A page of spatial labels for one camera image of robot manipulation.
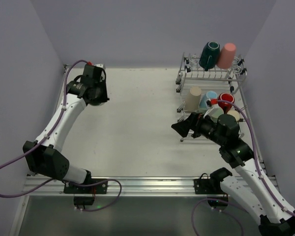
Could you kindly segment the beige tall cup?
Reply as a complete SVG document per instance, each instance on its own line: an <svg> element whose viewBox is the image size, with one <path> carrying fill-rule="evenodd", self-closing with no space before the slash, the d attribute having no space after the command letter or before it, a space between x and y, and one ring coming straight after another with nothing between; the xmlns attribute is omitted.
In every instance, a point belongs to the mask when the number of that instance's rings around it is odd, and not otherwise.
<svg viewBox="0 0 295 236"><path fill-rule="evenodd" d="M202 90L199 86L193 86L189 89L185 97L185 110L193 112L198 109L201 100Z"/></svg>

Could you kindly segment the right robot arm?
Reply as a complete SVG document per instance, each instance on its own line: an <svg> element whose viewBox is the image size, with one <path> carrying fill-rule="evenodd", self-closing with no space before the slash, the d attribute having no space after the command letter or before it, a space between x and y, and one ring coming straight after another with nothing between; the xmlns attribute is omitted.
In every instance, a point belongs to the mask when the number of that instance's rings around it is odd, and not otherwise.
<svg viewBox="0 0 295 236"><path fill-rule="evenodd" d="M261 235L295 234L295 208L283 198L254 158L253 150L239 137L239 124L233 116L222 114L214 122L208 116L191 113L171 128L184 138L193 131L193 138L204 136L220 146L221 157L248 186L238 183L226 168L211 173L210 179L253 217Z"/></svg>

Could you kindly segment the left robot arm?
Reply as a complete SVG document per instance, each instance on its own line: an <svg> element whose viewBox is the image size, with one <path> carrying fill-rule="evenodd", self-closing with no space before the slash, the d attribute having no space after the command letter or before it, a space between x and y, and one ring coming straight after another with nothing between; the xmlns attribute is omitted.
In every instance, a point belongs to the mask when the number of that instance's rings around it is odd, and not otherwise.
<svg viewBox="0 0 295 236"><path fill-rule="evenodd" d="M109 101L106 79L104 65L88 62L81 75L65 82L63 96L54 116L33 142L27 141L23 145L31 172L59 181L87 183L90 172L72 165L61 152L81 112L88 105L100 106Z"/></svg>

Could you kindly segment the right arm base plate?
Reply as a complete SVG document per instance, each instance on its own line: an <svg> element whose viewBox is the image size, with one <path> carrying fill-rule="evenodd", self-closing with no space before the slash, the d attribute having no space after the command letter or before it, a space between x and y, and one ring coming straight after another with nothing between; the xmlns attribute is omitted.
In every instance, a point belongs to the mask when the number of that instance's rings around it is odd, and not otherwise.
<svg viewBox="0 0 295 236"><path fill-rule="evenodd" d="M201 174L200 177L193 179L195 194L200 195L222 195L220 183L210 178L207 173Z"/></svg>

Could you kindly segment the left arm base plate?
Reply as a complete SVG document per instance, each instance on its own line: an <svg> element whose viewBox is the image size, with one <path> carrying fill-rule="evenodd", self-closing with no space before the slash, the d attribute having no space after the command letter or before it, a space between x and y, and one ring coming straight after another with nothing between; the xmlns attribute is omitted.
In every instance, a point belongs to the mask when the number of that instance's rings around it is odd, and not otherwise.
<svg viewBox="0 0 295 236"><path fill-rule="evenodd" d="M108 180L104 178L91 178L85 184L66 183L63 192L65 194L106 194Z"/></svg>

